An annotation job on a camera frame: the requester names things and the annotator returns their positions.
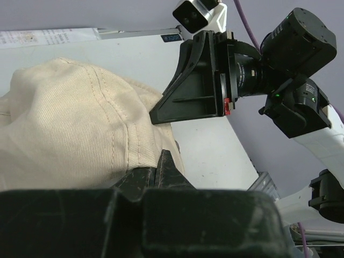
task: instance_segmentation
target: robotic arm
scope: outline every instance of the robotic arm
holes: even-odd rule
[[[192,10],[182,4],[174,12],[190,33],[203,27],[185,23],[202,15],[194,2],[184,2]],[[310,79],[335,56],[335,35],[301,8],[265,37],[260,53],[232,32],[200,31],[181,44],[176,73],[150,112],[152,123],[225,116],[239,97],[267,95],[259,113],[327,167],[309,186],[276,202],[282,220],[293,224],[324,217],[344,223],[344,124]]]

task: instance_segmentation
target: label on table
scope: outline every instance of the label on table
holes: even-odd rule
[[[41,45],[56,45],[99,40],[96,28],[69,28],[63,30],[0,31],[0,49]]]

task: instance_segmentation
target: camera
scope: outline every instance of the camera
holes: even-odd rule
[[[182,0],[173,11],[173,16],[190,33],[208,26],[214,15],[217,0]]]

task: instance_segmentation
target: beige cap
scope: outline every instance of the beige cap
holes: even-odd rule
[[[183,173],[170,124],[149,117],[161,96],[68,59],[16,71],[0,98],[0,190],[94,187],[156,167],[162,149]]]

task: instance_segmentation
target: beige fabric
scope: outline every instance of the beige fabric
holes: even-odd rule
[[[67,59],[16,71],[0,98],[0,190],[99,185],[156,167],[162,149],[184,172],[171,126],[151,124],[161,96]]]

